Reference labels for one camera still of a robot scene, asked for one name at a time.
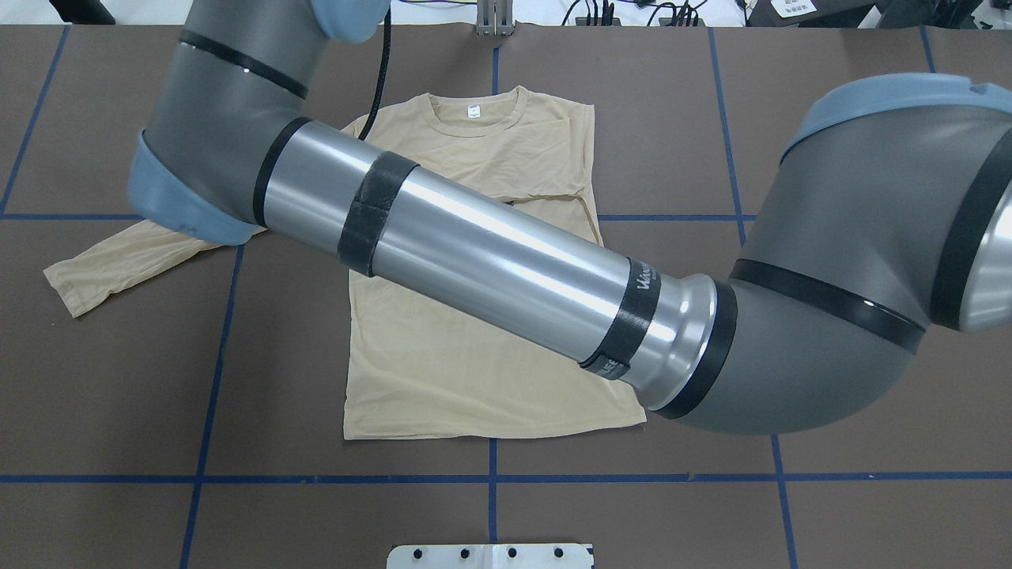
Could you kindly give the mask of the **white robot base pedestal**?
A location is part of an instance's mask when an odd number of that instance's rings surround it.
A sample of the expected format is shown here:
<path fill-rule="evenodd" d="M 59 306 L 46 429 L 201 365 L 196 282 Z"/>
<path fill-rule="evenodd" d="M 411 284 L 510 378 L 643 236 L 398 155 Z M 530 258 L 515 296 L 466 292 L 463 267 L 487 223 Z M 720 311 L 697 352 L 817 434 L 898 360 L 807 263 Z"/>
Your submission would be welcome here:
<path fill-rule="evenodd" d="M 594 568 L 593 546 L 579 543 L 404 545 L 387 568 Z"/>

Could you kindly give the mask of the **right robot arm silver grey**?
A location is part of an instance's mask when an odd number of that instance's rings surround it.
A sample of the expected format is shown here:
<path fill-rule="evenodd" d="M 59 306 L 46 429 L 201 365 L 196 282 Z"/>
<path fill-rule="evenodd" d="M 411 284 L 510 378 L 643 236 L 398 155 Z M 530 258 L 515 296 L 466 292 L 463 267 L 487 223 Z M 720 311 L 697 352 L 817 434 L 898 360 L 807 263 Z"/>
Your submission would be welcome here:
<path fill-rule="evenodd" d="M 387 1 L 195 1 L 129 199 L 225 245 L 267 228 L 740 435 L 819 428 L 931 325 L 1010 323 L 1010 91 L 886 74 L 806 113 L 729 280 L 676 280 L 300 115 L 328 40 Z"/>

